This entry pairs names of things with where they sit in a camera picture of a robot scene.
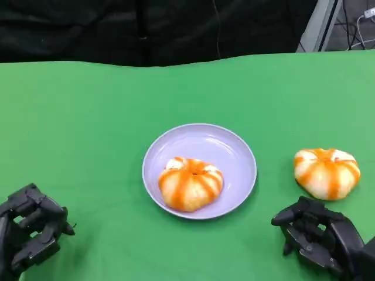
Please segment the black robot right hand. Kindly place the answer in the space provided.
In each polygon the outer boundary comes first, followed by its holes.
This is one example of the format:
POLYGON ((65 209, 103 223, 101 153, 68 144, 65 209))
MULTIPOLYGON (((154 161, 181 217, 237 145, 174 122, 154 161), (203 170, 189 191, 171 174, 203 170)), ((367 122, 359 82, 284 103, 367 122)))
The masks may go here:
POLYGON ((296 253, 299 261, 315 270, 327 270, 341 280, 361 280, 359 252, 364 247, 354 224, 321 201, 300 196, 271 220, 280 227, 283 255, 296 253))

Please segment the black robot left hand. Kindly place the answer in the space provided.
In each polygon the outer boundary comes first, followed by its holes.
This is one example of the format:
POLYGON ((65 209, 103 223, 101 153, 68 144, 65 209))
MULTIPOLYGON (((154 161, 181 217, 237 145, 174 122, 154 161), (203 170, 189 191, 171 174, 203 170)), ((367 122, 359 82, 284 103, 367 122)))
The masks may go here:
POLYGON ((60 249, 61 234, 75 234, 68 210, 31 183, 1 203, 1 280, 19 280, 60 249))

